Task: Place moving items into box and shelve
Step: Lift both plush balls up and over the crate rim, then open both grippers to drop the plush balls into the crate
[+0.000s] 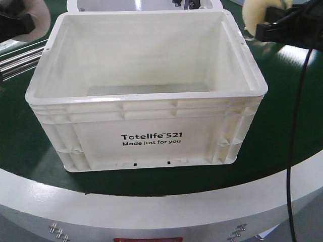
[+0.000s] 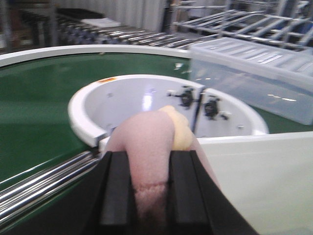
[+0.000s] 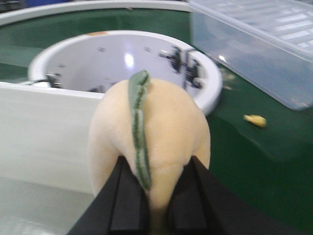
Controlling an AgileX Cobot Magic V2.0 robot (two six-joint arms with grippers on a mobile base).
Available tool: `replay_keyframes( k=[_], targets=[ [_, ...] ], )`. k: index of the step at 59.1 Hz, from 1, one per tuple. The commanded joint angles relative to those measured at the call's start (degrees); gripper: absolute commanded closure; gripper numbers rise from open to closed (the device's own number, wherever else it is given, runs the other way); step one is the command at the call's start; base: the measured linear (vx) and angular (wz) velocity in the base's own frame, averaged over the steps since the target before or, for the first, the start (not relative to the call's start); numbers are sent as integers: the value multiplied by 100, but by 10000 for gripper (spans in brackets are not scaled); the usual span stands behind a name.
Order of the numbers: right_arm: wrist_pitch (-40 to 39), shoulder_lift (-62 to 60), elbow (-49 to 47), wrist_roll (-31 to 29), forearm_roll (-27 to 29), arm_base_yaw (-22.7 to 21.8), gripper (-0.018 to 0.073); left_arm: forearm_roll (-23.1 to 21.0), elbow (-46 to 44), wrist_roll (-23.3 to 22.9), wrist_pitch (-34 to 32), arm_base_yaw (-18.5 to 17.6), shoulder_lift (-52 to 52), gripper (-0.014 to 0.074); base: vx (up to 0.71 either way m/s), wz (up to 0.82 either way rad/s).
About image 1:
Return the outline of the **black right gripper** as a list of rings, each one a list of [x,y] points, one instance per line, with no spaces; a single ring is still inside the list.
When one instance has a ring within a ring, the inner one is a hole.
[[[322,50],[322,1],[292,4],[286,10],[269,7],[264,22],[268,24],[256,26],[255,39],[260,42]]]

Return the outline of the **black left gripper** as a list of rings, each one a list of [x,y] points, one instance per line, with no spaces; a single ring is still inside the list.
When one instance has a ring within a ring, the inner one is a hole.
[[[31,42],[49,28],[50,12],[45,1],[1,1],[1,42]]]

